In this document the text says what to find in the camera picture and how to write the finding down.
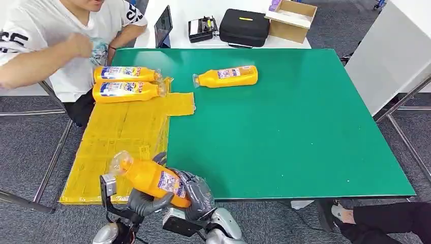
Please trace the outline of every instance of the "green table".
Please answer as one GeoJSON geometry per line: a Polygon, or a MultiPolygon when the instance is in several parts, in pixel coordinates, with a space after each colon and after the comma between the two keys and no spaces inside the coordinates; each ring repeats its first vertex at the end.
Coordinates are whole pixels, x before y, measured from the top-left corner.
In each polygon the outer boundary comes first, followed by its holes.
{"type": "Polygon", "coordinates": [[[168,165],[216,200],[415,195],[329,49],[123,49],[113,65],[162,69],[196,112],[170,120],[168,165]],[[192,74],[256,65],[253,86],[194,88],[192,74]]]}

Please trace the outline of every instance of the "man's hand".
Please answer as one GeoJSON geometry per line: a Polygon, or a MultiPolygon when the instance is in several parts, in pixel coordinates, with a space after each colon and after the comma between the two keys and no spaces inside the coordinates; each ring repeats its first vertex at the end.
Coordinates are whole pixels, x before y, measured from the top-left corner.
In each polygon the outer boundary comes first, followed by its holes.
{"type": "Polygon", "coordinates": [[[89,37],[83,34],[71,34],[66,40],[66,45],[74,57],[91,57],[93,43],[89,37]]]}

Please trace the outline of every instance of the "yellow bottle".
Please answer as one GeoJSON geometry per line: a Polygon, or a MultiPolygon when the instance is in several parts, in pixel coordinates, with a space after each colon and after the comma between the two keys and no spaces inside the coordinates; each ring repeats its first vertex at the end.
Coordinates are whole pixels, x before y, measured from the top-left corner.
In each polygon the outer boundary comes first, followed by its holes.
{"type": "Polygon", "coordinates": [[[164,83],[149,82],[99,82],[93,87],[93,97],[98,103],[147,101],[166,95],[164,83]]]}
{"type": "Polygon", "coordinates": [[[150,70],[146,67],[116,67],[98,66],[94,71],[95,83],[112,81],[147,81],[161,82],[160,70],[150,70]]]}
{"type": "Polygon", "coordinates": [[[121,151],[112,159],[110,173],[125,176],[136,190],[157,198],[173,192],[171,203],[177,207],[185,208],[191,204],[180,178],[152,160],[134,160],[127,151],[121,151]]]}
{"type": "Polygon", "coordinates": [[[257,82],[258,73],[256,66],[241,66],[231,69],[210,70],[202,75],[193,75],[195,87],[207,86],[210,88],[254,85],[257,82]]]}

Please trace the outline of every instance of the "white t-shirt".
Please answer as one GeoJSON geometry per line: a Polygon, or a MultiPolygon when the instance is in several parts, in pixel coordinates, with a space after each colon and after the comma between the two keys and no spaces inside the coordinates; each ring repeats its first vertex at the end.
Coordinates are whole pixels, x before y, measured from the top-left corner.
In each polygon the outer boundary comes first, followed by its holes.
{"type": "Polygon", "coordinates": [[[141,12],[124,0],[105,0],[83,25],[60,0],[22,0],[8,13],[0,34],[0,66],[22,52],[41,50],[65,41],[72,33],[90,37],[93,56],[74,58],[49,77],[62,102],[76,102],[93,86],[93,70],[105,65],[108,44],[128,24],[147,25],[141,12]]]}

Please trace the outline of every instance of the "bottle label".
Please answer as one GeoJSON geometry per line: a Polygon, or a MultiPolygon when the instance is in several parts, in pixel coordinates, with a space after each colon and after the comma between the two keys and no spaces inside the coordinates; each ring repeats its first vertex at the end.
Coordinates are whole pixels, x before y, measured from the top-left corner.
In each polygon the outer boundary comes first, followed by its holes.
{"type": "Polygon", "coordinates": [[[180,198],[186,197],[186,188],[182,184],[181,180],[165,171],[162,171],[158,187],[167,192],[173,192],[180,198]]]}
{"type": "Polygon", "coordinates": [[[141,74],[141,67],[103,67],[101,77],[103,79],[134,78],[141,74]]]}
{"type": "Polygon", "coordinates": [[[250,66],[243,66],[232,69],[218,70],[219,79],[237,77],[240,75],[251,75],[253,70],[250,66]]]}
{"type": "Polygon", "coordinates": [[[142,92],[144,82],[104,82],[100,87],[102,97],[122,97],[142,92]]]}

